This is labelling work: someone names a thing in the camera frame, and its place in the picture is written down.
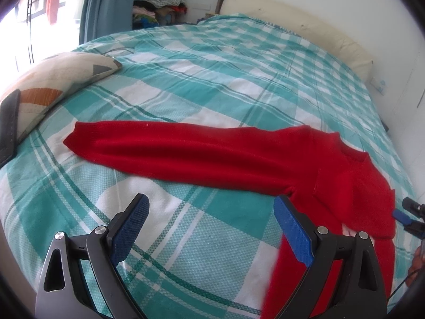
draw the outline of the red sweater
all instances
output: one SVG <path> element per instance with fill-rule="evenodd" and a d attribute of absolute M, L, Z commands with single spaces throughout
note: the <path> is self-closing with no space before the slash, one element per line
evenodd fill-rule
<path fill-rule="evenodd" d="M 216 188 L 286 194 L 315 225 L 342 234 L 364 230 L 375 250 L 387 295 L 394 270 L 394 191 L 366 152 L 339 133 L 308 126 L 277 131 L 211 128 L 146 121 L 77 122 L 64 140 L 77 155 L 136 175 Z M 273 319 L 304 273 L 284 239 L 263 304 Z M 338 277 L 334 263 L 313 314 L 326 309 Z"/>

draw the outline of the black strap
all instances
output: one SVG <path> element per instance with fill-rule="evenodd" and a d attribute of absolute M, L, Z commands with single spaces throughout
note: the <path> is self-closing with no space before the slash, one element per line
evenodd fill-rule
<path fill-rule="evenodd" d="M 21 91 L 15 90 L 0 105 L 0 168 L 16 156 L 20 96 Z"/>

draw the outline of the bedsheet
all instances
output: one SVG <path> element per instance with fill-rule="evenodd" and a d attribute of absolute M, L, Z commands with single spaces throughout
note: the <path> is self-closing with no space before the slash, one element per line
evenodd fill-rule
<path fill-rule="evenodd" d="M 402 198 L 414 196 L 360 79 L 290 31 L 221 15 L 198 25 L 105 36 L 76 50 L 114 55 L 123 69 L 57 106 L 0 170 L 1 223 L 34 287 L 57 231 L 79 235 L 106 225 L 137 193 L 149 197 L 150 214 L 118 271 L 149 319 L 257 318 L 277 257 L 281 230 L 272 197 L 91 164 L 63 145 L 76 121 L 265 130 L 308 124 L 338 131 L 347 145 L 369 152 L 396 190 L 399 208 Z M 407 274 L 418 242 L 398 225 L 394 243 L 393 288 Z M 90 267 L 83 266 L 96 307 L 107 314 Z"/>

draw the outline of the human hand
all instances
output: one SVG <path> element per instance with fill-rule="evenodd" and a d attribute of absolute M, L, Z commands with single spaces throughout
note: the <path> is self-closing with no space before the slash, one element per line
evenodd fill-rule
<path fill-rule="evenodd" d="M 415 255 L 412 260 L 412 266 L 410 266 L 409 270 L 407 271 L 407 274 L 412 273 L 415 270 L 420 269 L 422 266 L 425 265 L 425 256 L 421 258 L 421 248 L 418 247 L 418 249 L 415 251 Z M 412 282 L 415 280 L 417 273 L 410 276 L 407 281 L 406 285 L 409 287 Z"/>

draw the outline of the wall switch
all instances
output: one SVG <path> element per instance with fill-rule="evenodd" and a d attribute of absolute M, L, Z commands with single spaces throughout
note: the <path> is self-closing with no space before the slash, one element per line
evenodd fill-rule
<path fill-rule="evenodd" d="M 193 4 L 190 4 L 189 7 L 195 10 L 210 10 L 211 9 L 211 5 L 204 5 L 201 3 L 193 3 Z"/>
<path fill-rule="evenodd" d="M 386 83 L 384 80 L 379 81 L 376 78 L 372 78 L 370 79 L 370 84 L 381 94 L 384 95 L 385 94 L 385 90 L 386 90 Z"/>

